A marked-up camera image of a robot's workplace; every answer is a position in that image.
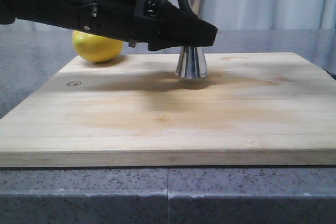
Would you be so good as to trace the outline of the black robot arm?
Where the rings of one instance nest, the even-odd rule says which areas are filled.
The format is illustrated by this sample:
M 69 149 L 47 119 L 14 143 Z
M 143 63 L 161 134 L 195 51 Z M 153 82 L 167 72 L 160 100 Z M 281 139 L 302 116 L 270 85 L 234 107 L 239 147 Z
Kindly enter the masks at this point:
M 148 50 L 214 43 L 217 28 L 167 0 L 1 0 L 1 24 L 52 25 L 128 42 Z

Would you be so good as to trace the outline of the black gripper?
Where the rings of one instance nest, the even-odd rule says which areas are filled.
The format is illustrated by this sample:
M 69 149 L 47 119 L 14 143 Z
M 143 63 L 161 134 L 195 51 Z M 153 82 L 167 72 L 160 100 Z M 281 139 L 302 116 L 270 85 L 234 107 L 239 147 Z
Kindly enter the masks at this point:
M 212 46 L 218 28 L 167 0 L 81 0 L 89 33 L 148 44 L 149 51 L 178 46 Z

